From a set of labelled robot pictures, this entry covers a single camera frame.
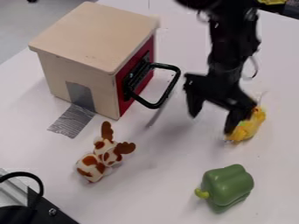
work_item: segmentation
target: brown and white plush toy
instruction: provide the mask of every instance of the brown and white plush toy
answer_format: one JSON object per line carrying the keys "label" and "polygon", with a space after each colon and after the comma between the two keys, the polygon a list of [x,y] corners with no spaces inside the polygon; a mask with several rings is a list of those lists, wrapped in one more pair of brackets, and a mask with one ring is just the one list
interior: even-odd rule
{"label": "brown and white plush toy", "polygon": [[78,173],[90,182],[97,182],[109,175],[113,166],[122,161],[122,155],[130,154],[136,148],[134,143],[113,141],[113,133],[111,124],[104,122],[101,136],[94,140],[94,153],[86,154],[76,164]]}

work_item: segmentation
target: black cable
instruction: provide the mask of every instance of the black cable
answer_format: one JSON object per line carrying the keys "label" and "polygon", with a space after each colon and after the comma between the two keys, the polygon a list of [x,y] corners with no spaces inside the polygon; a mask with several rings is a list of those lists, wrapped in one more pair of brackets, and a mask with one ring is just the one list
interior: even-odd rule
{"label": "black cable", "polygon": [[8,173],[8,174],[2,176],[0,178],[0,184],[3,183],[7,179],[11,179],[11,178],[15,178],[15,177],[27,177],[27,178],[34,179],[35,181],[38,182],[39,193],[38,193],[36,199],[29,205],[29,208],[31,210],[34,210],[35,207],[37,206],[37,204],[39,203],[39,201],[41,200],[41,198],[44,195],[44,185],[43,185],[43,182],[40,180],[40,178],[38,178],[37,176],[35,176],[32,173],[25,172],[25,171],[16,171],[16,172]]}

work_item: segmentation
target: green pepper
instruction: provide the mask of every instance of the green pepper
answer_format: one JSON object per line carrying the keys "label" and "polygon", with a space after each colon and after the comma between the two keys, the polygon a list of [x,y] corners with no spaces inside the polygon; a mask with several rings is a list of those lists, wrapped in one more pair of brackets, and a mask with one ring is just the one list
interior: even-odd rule
{"label": "green pepper", "polygon": [[254,180],[242,165],[233,164],[207,171],[201,188],[197,188],[195,194],[206,199],[216,213],[222,213],[248,197],[254,188]]}

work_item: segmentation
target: yellow rubber duck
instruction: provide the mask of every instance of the yellow rubber duck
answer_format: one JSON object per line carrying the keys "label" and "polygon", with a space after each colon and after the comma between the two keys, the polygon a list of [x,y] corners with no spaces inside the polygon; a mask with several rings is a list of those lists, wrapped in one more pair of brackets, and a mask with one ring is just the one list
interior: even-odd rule
{"label": "yellow rubber duck", "polygon": [[249,120],[239,122],[233,133],[226,136],[226,140],[238,143],[253,137],[265,120],[265,111],[260,107],[254,108],[251,118]]}

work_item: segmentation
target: duct tape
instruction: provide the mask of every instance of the duct tape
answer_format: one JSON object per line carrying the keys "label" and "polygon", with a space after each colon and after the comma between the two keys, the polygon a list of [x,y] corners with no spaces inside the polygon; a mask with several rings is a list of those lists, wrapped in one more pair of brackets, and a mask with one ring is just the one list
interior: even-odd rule
{"label": "duct tape", "polygon": [[94,115],[94,112],[72,104],[48,130],[73,139],[87,126]]}
{"label": "duct tape", "polygon": [[67,81],[66,88],[73,104],[48,130],[75,138],[95,115],[94,99],[90,88],[78,83]]}

